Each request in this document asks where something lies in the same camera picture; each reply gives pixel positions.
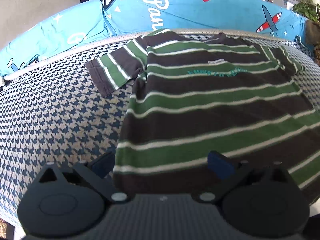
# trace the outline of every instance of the t-shirt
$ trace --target t-shirt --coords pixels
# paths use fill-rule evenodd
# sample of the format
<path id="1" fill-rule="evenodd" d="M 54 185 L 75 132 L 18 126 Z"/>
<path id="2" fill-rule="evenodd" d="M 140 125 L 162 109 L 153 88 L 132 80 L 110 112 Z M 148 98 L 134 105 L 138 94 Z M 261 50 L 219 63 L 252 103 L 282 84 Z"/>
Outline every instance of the t-shirt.
<path id="1" fill-rule="evenodd" d="M 103 96 L 136 79 L 116 149 L 120 190 L 203 190 L 219 181 L 207 167 L 217 151 L 256 168 L 281 162 L 310 202 L 320 195 L 320 116 L 284 47 L 162 29 L 86 66 Z"/>

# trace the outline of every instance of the blue blanket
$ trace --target blue blanket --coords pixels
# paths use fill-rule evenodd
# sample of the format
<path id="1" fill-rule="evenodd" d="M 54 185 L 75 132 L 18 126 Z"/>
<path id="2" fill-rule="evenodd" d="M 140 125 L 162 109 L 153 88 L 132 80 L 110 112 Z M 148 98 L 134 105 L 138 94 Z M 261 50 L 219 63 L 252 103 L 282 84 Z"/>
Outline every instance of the blue blanket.
<path id="1" fill-rule="evenodd" d="M 261 0 L 91 0 L 31 28 L 0 51 L 0 75 L 75 46 L 159 28 L 218 28 L 294 40 L 306 18 Z"/>

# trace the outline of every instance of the striped shirt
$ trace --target striped shirt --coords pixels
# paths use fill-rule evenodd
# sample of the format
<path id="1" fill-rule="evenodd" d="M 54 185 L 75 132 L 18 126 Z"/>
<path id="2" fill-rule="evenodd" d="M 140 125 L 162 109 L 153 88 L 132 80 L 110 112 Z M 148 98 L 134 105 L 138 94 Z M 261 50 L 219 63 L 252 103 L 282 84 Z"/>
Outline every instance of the striped shirt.
<path id="1" fill-rule="evenodd" d="M 303 66 L 284 47 L 164 29 L 86 67 L 104 96 L 136 79 L 116 150 L 120 190 L 204 190 L 219 181 L 206 164 L 215 150 L 257 168 L 280 161 L 309 202 L 320 194 L 320 116 L 291 79 Z"/>

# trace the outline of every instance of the black and white geometric print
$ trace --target black and white geometric print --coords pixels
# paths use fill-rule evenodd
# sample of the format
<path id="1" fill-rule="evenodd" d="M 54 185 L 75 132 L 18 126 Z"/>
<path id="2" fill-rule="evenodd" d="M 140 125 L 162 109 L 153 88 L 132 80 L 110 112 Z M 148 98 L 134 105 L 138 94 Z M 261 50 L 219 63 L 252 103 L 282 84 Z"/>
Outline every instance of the black and white geometric print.
<path id="1" fill-rule="evenodd" d="M 206 40 L 212 36 L 187 37 Z M 280 44 L 249 40 L 267 46 Z M 91 161 L 106 151 L 115 152 L 132 82 L 103 98 L 84 63 L 126 43 L 66 57 L 15 79 L 0 91 L 0 218 L 14 226 L 20 224 L 17 205 L 46 162 L 72 165 Z M 298 43 L 284 45 L 306 67 L 295 81 L 320 109 L 320 68 L 298 50 L 302 50 Z"/>

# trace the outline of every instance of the white label on shirt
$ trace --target white label on shirt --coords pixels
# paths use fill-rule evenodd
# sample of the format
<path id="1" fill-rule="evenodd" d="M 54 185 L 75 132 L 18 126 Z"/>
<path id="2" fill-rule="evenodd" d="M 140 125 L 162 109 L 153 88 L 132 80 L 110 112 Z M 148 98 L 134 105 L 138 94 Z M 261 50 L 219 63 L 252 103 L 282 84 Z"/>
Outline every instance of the white label on shirt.
<path id="1" fill-rule="evenodd" d="M 208 64 L 221 64 L 221 63 L 225 63 L 226 61 L 224 59 L 217 59 L 214 61 L 208 61 Z"/>

